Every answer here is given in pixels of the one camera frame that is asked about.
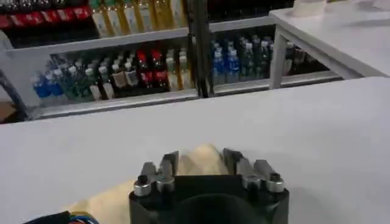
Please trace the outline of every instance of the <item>metal shelf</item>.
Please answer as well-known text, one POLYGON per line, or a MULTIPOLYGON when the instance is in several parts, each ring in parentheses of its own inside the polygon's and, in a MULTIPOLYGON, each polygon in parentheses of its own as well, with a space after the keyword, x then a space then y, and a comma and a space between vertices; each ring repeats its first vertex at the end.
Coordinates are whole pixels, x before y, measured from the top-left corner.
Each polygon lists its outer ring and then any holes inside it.
POLYGON ((143 107, 163 103, 198 99, 196 89, 186 89, 168 93, 128 97, 124 99, 102 100, 90 103, 77 103, 58 107, 37 108, 32 112, 33 119, 64 117, 77 114, 111 111, 125 108, 143 107))
MULTIPOLYGON (((309 85, 314 83, 331 82, 342 80, 332 71, 313 72, 302 75, 285 76, 282 79, 282 87, 309 85)), ((215 96, 226 96, 239 93, 250 93, 269 89, 269 79, 254 80, 249 82, 238 82, 214 86, 215 96)))
POLYGON ((269 16, 263 16, 251 19, 239 19, 220 23, 210 23, 209 28, 211 32, 222 32, 258 26, 268 26, 273 24, 275 24, 275 22, 269 16))
POLYGON ((41 54, 59 54, 71 51, 82 51, 101 47, 118 46, 125 44, 142 43, 147 41, 164 40, 178 37, 186 37, 188 28, 161 30, 147 33, 136 33, 120 37, 108 37, 86 41, 76 41, 64 44, 28 47, 21 49, 9 49, 5 53, 9 57, 34 57, 41 54))

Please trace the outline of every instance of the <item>yellow bottle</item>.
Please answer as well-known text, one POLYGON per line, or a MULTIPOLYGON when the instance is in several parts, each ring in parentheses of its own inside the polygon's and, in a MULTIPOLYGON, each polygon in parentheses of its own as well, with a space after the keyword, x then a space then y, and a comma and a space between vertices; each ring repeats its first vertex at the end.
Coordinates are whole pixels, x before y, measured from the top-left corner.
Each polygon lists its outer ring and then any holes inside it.
POLYGON ((122 4, 115 4, 115 0, 106 0, 107 15, 110 18, 111 26, 116 36, 130 33, 129 25, 123 12, 122 4))
POLYGON ((153 4, 150 4, 149 0, 140 0, 138 3, 138 10, 140 12, 140 20, 142 22, 142 28, 144 32, 151 32, 158 30, 156 20, 154 17, 153 4))
POLYGON ((184 15, 182 0, 170 0, 169 6, 172 10, 174 27, 175 28, 186 27, 187 21, 184 15))
POLYGON ((155 0, 156 19, 160 30, 173 28, 172 11, 167 0, 155 0))
POLYGON ((96 25, 100 37, 110 37, 114 35, 110 20, 104 6, 99 6, 98 0, 90 1, 92 18, 96 25))
POLYGON ((124 15, 126 16, 127 23, 130 28, 130 33, 139 33, 140 27, 139 27, 139 11, 138 8, 136 8, 136 4, 134 4, 134 0, 125 0, 124 5, 124 15))

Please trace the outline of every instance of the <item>bottle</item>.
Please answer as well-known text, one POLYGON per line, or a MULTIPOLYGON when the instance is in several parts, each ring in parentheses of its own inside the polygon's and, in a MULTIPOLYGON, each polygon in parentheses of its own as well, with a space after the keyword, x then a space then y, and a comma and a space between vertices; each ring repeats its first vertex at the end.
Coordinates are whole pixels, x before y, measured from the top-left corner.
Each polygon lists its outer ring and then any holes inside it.
POLYGON ((152 71, 150 70, 149 66, 147 65, 146 56, 141 51, 139 51, 137 53, 137 55, 138 55, 138 60, 139 60, 138 64, 140 67, 141 79, 147 88, 152 88, 153 87, 153 74, 152 74, 152 71))
POLYGON ((123 12, 121 4, 115 4, 115 0, 105 0, 107 5, 107 15, 115 36, 129 34, 129 25, 123 12))
POLYGON ((140 27, 143 32, 151 32, 157 30, 157 26, 154 23, 153 18, 153 5, 149 3, 149 0, 140 0, 138 4, 140 11, 142 26, 140 27))
POLYGON ((252 43, 246 43, 244 51, 244 63, 243 63, 243 81, 253 80, 256 77, 255 74, 255 62, 254 53, 252 50, 252 43))
POLYGON ((136 77, 137 72, 134 69, 133 65, 131 64, 131 62, 126 62, 124 66, 126 67, 125 75, 126 75, 127 84, 129 84, 130 86, 137 86, 138 85, 138 79, 136 77))
POLYGON ((239 59, 237 57, 237 50, 230 51, 229 57, 229 74, 227 76, 227 83, 238 82, 239 79, 239 59))
POLYGON ((126 16, 127 23, 129 24, 130 33, 139 33, 140 27, 138 25, 137 14, 139 14, 135 0, 124 0, 124 14, 126 16))
POLYGON ((191 88, 191 75, 188 70, 188 62, 187 62, 187 56, 180 56, 179 57, 180 62, 180 77, 182 80, 182 87, 183 89, 190 89, 191 88))
POLYGON ((112 99, 114 98, 114 89, 110 83, 110 79, 108 77, 108 70, 107 70, 107 67, 105 66, 101 66, 99 68, 99 72, 101 74, 101 78, 102 78, 102 85, 103 85, 103 89, 104 89, 104 92, 105 92, 105 95, 107 96, 108 99, 112 99))
POLYGON ((225 83, 224 61, 222 59, 222 54, 219 51, 216 51, 214 54, 213 77, 215 85, 225 83))
POLYGON ((59 82, 53 76, 53 73, 50 72, 46 75, 46 79, 48 82, 48 90, 54 96, 54 105, 63 105, 68 101, 63 90, 59 84, 59 82))
POLYGON ((88 77, 88 85, 90 87, 90 91, 92 93, 94 100, 101 100, 102 95, 100 94, 98 81, 95 79, 93 75, 93 69, 87 68, 85 70, 85 75, 88 77))
POLYGON ((152 51, 153 56, 153 67, 154 67, 154 79, 158 87, 168 87, 168 75, 166 71, 166 66, 162 62, 161 53, 159 51, 152 51))
POLYGON ((90 7, 92 9, 92 18, 100 37, 113 36, 114 31, 104 6, 99 6, 98 0, 91 0, 90 7))
POLYGON ((283 75, 288 75, 291 70, 292 62, 294 60, 294 44, 290 41, 287 42, 286 58, 283 67, 283 75))
POLYGON ((173 23, 175 28, 186 27, 186 18, 182 0, 170 0, 170 9, 172 10, 173 23))
POLYGON ((261 55, 260 55, 260 78, 269 78, 269 64, 271 53, 269 51, 268 41, 261 41, 261 55))
POLYGON ((31 78, 32 87, 41 100, 42 106, 50 106, 52 103, 51 93, 41 76, 33 76, 31 78))
POLYGON ((154 6, 156 11, 156 19, 158 21, 158 28, 160 30, 172 29, 173 17, 168 0, 156 0, 154 6))
POLYGON ((112 65, 112 77, 114 78, 115 85, 118 87, 120 92, 123 92, 127 86, 127 80, 122 68, 119 67, 119 64, 115 63, 112 65))
POLYGON ((168 69, 168 81, 171 91, 179 90, 179 81, 177 80, 176 66, 172 57, 166 59, 168 69))

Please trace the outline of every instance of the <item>white table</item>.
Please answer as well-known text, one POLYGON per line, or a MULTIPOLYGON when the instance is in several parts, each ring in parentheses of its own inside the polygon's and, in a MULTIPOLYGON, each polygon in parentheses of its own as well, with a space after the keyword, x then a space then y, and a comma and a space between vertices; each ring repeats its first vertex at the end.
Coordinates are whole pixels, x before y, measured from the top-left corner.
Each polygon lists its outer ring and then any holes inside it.
POLYGON ((278 89, 0 126, 0 217, 21 223, 211 142, 265 158, 290 224, 390 220, 390 79, 278 89))
POLYGON ((327 4, 321 16, 295 18, 292 9, 271 11, 276 23, 271 88, 282 80, 290 40, 344 79, 390 76, 390 12, 372 0, 327 4))

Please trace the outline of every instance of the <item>red bottle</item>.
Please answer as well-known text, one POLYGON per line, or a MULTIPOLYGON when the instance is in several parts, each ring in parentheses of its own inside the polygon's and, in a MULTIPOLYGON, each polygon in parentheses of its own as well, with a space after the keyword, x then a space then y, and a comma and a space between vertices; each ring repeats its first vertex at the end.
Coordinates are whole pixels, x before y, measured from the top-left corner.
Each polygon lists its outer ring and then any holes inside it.
POLYGON ((153 87, 153 74, 150 67, 147 64, 145 53, 137 51, 138 66, 140 70, 140 77, 147 88, 153 87))
POLYGON ((154 80, 158 87, 168 87, 168 73, 160 51, 152 50, 154 80))

